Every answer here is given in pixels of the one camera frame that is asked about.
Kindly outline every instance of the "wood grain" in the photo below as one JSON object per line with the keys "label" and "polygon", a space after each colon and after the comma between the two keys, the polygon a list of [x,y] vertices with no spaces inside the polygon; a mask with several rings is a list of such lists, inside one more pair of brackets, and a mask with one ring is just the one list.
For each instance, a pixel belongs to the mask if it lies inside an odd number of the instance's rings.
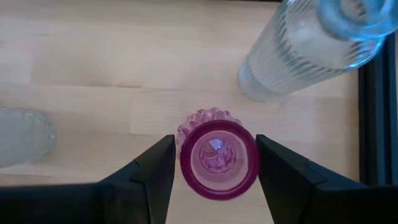
{"label": "wood grain", "polygon": [[[340,174],[358,179],[357,76],[271,104],[250,101],[236,71],[276,3],[0,0],[0,106],[46,112],[56,148],[0,169],[1,185],[98,181],[185,117],[219,106]],[[201,198],[179,161],[167,223],[272,223],[257,181],[229,202]]]}

